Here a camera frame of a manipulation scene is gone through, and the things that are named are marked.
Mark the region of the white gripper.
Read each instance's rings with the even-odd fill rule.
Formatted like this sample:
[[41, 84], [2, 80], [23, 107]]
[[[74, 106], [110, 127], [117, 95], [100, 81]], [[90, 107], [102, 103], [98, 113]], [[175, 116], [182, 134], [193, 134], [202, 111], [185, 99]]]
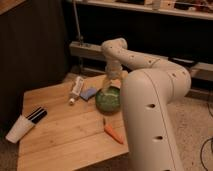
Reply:
[[107, 77], [105, 77], [103, 79], [103, 83], [102, 83], [102, 91], [106, 92], [110, 86], [119, 86], [121, 81], [119, 80], [119, 78], [122, 75], [122, 66], [120, 64], [107, 64], [106, 65], [106, 75]]

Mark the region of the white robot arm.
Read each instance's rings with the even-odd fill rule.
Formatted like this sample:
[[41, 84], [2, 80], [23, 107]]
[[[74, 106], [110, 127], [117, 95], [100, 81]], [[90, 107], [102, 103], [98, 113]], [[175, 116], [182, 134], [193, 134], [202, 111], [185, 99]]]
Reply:
[[107, 40], [101, 51], [110, 79], [122, 76], [121, 110], [134, 171], [184, 171], [167, 104], [184, 97], [191, 76], [179, 64], [157, 55], [131, 51], [123, 38]]

